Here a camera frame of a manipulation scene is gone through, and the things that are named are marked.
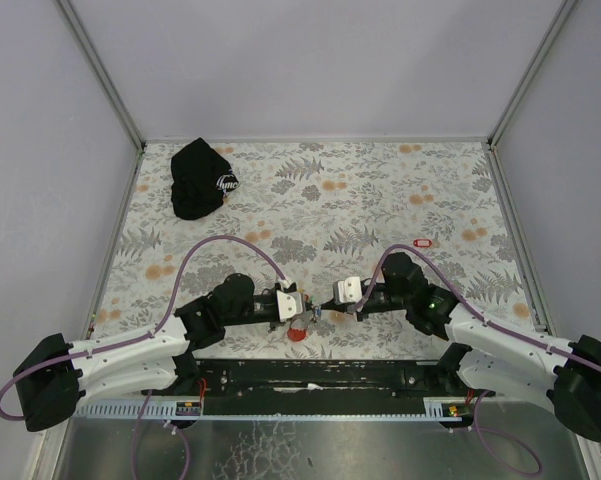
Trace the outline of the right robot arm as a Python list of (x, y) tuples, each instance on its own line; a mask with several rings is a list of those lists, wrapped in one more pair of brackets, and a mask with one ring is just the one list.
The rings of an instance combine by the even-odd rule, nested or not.
[(451, 370), (467, 388), (536, 405), (601, 442), (601, 341), (591, 336), (572, 341), (489, 318), (450, 281), (428, 281), (404, 252), (385, 252), (367, 280), (335, 282), (321, 307), (357, 318), (404, 311), (417, 331), (450, 342)]

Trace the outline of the red key tag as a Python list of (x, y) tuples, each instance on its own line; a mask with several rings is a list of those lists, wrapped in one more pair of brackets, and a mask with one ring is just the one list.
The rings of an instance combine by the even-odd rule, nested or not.
[(430, 248), (433, 245), (433, 241), (426, 238), (419, 238), (413, 241), (413, 245), (417, 248)]

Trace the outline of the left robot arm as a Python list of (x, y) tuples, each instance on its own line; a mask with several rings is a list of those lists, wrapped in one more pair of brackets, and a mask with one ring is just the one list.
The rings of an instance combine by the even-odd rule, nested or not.
[(308, 296), (296, 285), (256, 294), (249, 276), (231, 274), (154, 327), (73, 342), (50, 335), (13, 373), (25, 428), (46, 430), (82, 406), (118, 395), (184, 392), (199, 375), (193, 352), (223, 340), (227, 327), (279, 326), (311, 314)]

